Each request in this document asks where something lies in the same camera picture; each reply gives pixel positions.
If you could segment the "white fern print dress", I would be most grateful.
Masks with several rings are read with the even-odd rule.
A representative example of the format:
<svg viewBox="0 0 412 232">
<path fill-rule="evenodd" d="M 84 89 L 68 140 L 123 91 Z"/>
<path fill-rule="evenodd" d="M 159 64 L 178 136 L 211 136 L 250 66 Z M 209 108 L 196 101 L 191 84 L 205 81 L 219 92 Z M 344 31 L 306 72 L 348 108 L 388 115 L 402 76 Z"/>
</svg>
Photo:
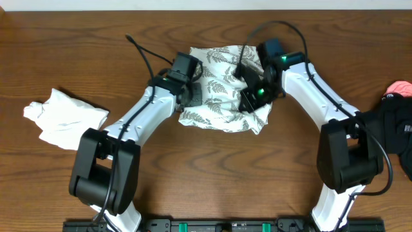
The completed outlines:
<svg viewBox="0 0 412 232">
<path fill-rule="evenodd" d="M 244 51 L 242 63 L 251 67 L 259 75 L 263 69 L 254 46 L 230 45 L 217 48 L 190 49 L 190 54 L 203 63 L 203 71 L 196 73 L 202 90 L 202 104 L 183 110 L 178 119 L 184 126 L 196 126 L 201 129 L 222 130 L 236 133 L 252 130 L 256 135 L 268 124 L 271 104 L 252 112 L 238 110 L 241 101 L 241 90 L 247 87 L 246 82 L 234 77 L 241 51 Z"/>
</svg>

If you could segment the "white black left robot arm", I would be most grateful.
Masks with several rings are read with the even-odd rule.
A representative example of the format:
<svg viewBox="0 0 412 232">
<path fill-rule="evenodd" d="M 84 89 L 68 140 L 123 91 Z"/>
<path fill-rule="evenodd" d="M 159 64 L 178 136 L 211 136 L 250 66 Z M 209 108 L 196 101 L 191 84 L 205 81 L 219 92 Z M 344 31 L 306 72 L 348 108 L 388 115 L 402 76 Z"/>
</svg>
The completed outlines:
<svg viewBox="0 0 412 232">
<path fill-rule="evenodd" d="M 178 107 L 201 104 L 196 70 L 202 68 L 199 59 L 178 53 L 171 68 L 149 79 L 141 99 L 121 119 L 82 134 L 69 192 L 98 215 L 91 222 L 65 222 L 63 231 L 138 231 L 142 216 L 133 198 L 141 148 Z"/>
</svg>

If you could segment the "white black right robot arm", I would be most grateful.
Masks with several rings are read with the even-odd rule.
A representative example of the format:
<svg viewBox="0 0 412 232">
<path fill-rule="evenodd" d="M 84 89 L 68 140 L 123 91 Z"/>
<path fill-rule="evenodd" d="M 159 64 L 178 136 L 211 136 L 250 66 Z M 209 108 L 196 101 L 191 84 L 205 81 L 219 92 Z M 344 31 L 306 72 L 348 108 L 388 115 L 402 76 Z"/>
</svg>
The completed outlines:
<svg viewBox="0 0 412 232">
<path fill-rule="evenodd" d="M 278 40 L 257 47 L 263 75 L 238 63 L 234 76 L 247 87 L 241 91 L 240 111 L 252 113 L 290 95 L 320 131 L 317 170 L 323 182 L 311 212 L 314 231 L 350 231 L 348 213 L 358 196 L 384 169 L 377 116 L 360 112 L 339 97 L 317 74 L 305 52 L 285 53 Z"/>
</svg>

